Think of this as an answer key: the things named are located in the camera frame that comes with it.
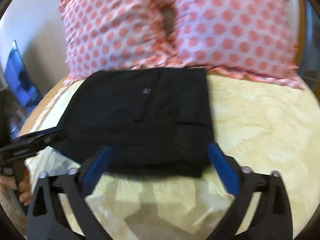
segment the black garment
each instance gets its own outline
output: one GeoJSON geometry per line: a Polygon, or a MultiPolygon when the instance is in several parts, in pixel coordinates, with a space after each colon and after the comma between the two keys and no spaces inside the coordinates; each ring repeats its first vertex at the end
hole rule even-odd
{"type": "Polygon", "coordinates": [[[78,163],[112,145],[110,172],[199,177],[213,142],[205,71],[97,72],[73,95],[58,127],[69,139],[53,147],[78,163]]]}

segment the cream blanket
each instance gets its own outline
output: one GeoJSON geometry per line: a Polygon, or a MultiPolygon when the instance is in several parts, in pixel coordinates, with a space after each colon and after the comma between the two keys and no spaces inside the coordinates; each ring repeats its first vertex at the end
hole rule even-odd
{"type": "MultiPolygon", "coordinates": [[[[315,96],[307,87],[296,90],[215,75],[207,79],[221,149],[255,172],[280,171],[296,236],[320,201],[320,108],[315,96]]],[[[32,131],[55,126],[81,83],[61,88],[32,131]]],[[[33,187],[42,171],[78,166],[51,148],[26,163],[33,187]]],[[[239,233],[248,227],[258,197],[256,193],[239,233]]],[[[72,229],[81,233],[64,195],[61,201],[72,229]]],[[[104,175],[86,201],[115,240],[205,240],[233,196],[225,192],[210,168],[201,179],[131,181],[104,175]]]]}

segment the black fabric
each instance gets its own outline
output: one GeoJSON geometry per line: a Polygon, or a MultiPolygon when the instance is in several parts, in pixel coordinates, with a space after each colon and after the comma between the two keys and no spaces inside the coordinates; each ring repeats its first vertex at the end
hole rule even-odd
{"type": "Polygon", "coordinates": [[[68,140],[52,147],[78,163],[112,145],[110,172],[199,177],[213,142],[205,71],[97,72],[73,95],[58,127],[68,140]]]}

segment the black mechanical device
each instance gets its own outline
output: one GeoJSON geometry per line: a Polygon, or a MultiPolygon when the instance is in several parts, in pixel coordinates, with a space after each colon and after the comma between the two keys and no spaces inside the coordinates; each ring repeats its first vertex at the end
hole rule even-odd
{"type": "MultiPolygon", "coordinates": [[[[12,162],[34,156],[51,143],[65,138],[63,130],[58,128],[19,137],[0,149],[0,170],[4,171],[12,162]]],[[[84,201],[107,171],[112,156],[112,146],[103,146],[80,169],[72,168],[59,176],[42,172],[28,210],[28,240],[112,240],[84,201]],[[70,229],[58,193],[67,195],[84,236],[70,229]]],[[[217,143],[209,144],[208,157],[226,191],[235,196],[208,240],[292,240],[291,208],[278,171],[266,175],[255,173],[246,166],[240,167],[234,158],[224,155],[217,143]],[[254,192],[261,192],[255,215],[249,228],[236,235],[254,192]]]]}

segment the mattress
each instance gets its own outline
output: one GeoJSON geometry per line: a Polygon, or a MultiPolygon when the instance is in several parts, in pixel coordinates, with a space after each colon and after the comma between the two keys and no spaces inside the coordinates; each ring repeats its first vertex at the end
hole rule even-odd
{"type": "MultiPolygon", "coordinates": [[[[296,236],[320,202],[320,108],[315,96],[307,86],[297,90],[216,75],[208,75],[207,82],[221,149],[255,172],[281,173],[296,236]]],[[[55,126],[81,83],[61,88],[31,131],[55,126]]],[[[33,187],[42,171],[55,175],[79,166],[50,147],[26,164],[33,187]]],[[[255,193],[238,233],[248,227],[258,198],[255,193]]],[[[60,199],[71,228],[82,233],[66,196],[60,199]]],[[[209,168],[201,179],[132,181],[103,175],[86,202],[114,239],[206,239],[233,199],[209,168]]]]}

